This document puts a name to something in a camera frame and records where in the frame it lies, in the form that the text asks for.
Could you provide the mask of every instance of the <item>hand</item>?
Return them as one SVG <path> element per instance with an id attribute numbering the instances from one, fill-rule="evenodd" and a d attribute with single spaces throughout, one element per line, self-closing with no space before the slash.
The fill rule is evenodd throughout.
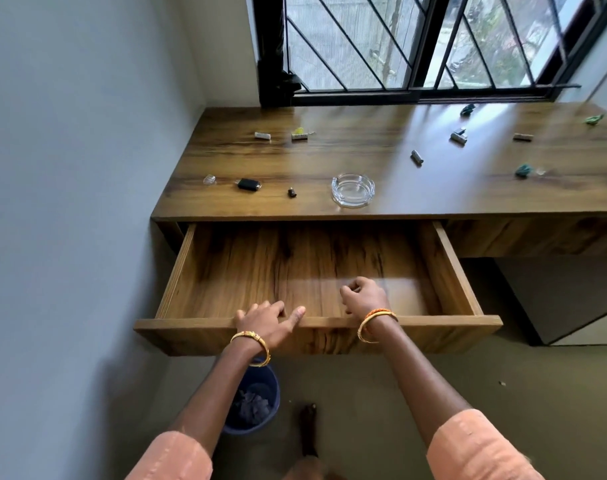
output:
<path id="1" fill-rule="evenodd" d="M 247 313 L 243 310 L 237 310 L 234 315 L 234 322 L 237 326 L 237 332 L 253 331 L 259 335 L 270 351 L 281 345 L 281 342 L 292 333 L 294 327 L 297 326 L 301 317 L 306 314 L 304 306 L 298 306 L 290 314 L 287 320 L 279 322 L 278 316 L 283 313 L 283 301 L 276 301 L 272 305 L 268 300 L 257 305 L 252 305 Z M 254 339 L 250 339 L 261 348 L 261 345 Z"/>
<path id="2" fill-rule="evenodd" d="M 347 313 L 357 316 L 359 320 L 363 320 L 377 308 L 390 310 L 386 291 L 363 276 L 355 278 L 348 286 L 342 286 L 340 295 Z"/>

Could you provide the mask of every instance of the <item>small metal object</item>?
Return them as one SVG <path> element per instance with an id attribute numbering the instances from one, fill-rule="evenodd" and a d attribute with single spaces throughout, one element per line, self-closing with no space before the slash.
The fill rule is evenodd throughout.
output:
<path id="1" fill-rule="evenodd" d="M 600 122 L 604 118 L 603 114 L 598 114 L 596 116 L 591 116 L 584 120 L 584 123 L 590 126 L 595 126 L 598 122 Z"/>
<path id="2" fill-rule="evenodd" d="M 533 168 L 530 165 L 524 163 L 515 170 L 515 177 L 527 178 L 532 172 L 532 170 Z"/>
<path id="3" fill-rule="evenodd" d="M 235 183 L 240 189 L 250 190 L 252 192 L 256 192 L 261 188 L 261 182 L 259 180 L 252 180 L 251 178 L 242 178 Z"/>
<path id="4" fill-rule="evenodd" d="M 464 106 L 462 112 L 459 113 L 460 116 L 470 116 L 471 113 L 475 110 L 476 106 L 474 104 L 468 104 Z"/>
<path id="5" fill-rule="evenodd" d="M 411 151 L 411 158 L 412 158 L 412 161 L 414 161 L 417 166 L 421 166 L 423 164 L 423 158 L 421 158 L 421 156 L 417 152 L 417 150 Z"/>
<path id="6" fill-rule="evenodd" d="M 515 141 L 532 141 L 534 136 L 531 134 L 515 133 L 512 138 Z"/>
<path id="7" fill-rule="evenodd" d="M 459 143 L 461 145 L 464 145 L 468 141 L 468 136 L 464 136 L 464 135 L 458 134 L 458 133 L 451 133 L 450 139 L 453 141 L 456 141 L 457 143 Z"/>

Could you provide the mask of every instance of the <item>blue trash bin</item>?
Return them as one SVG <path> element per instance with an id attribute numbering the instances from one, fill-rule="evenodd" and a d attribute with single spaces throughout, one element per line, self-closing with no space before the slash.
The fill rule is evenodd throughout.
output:
<path id="1" fill-rule="evenodd" d="M 263 428 L 267 423 L 275 417 L 276 411 L 279 409 L 280 390 L 279 381 L 276 379 L 275 372 L 267 365 L 266 367 L 249 367 L 239 383 L 239 390 L 244 392 L 253 392 L 267 400 L 270 406 L 270 413 L 267 418 L 261 423 L 252 426 L 238 417 L 237 408 L 234 405 L 230 407 L 223 432 L 229 435 L 248 435 L 253 431 Z"/>

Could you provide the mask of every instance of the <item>glass ashtray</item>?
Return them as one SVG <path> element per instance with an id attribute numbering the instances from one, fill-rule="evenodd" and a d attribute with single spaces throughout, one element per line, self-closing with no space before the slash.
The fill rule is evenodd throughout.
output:
<path id="1" fill-rule="evenodd" d="M 341 207 L 363 207 L 375 196 L 375 183 L 365 175 L 344 173 L 332 177 L 332 198 Z"/>

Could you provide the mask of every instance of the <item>gray floor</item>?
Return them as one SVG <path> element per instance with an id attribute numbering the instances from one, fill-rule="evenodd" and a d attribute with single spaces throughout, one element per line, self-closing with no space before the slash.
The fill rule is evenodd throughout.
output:
<path id="1" fill-rule="evenodd" d="M 546 478 L 607 478 L 607 346 L 526 345 L 511 320 L 514 307 L 477 263 L 464 263 L 475 293 L 484 311 L 500 314 L 506 326 L 465 354 L 435 355 L 431 361 Z M 171 360 L 173 370 L 155 399 L 155 407 L 169 415 L 211 363 Z M 275 358 L 273 367 L 282 388 L 275 419 L 253 435 L 222 437 L 214 479 L 281 478 L 297 457 L 293 419 L 307 401 L 318 404 L 318 451 L 329 468 L 351 480 L 432 478 L 382 357 Z M 157 414 L 153 428 L 163 426 L 162 416 Z"/>

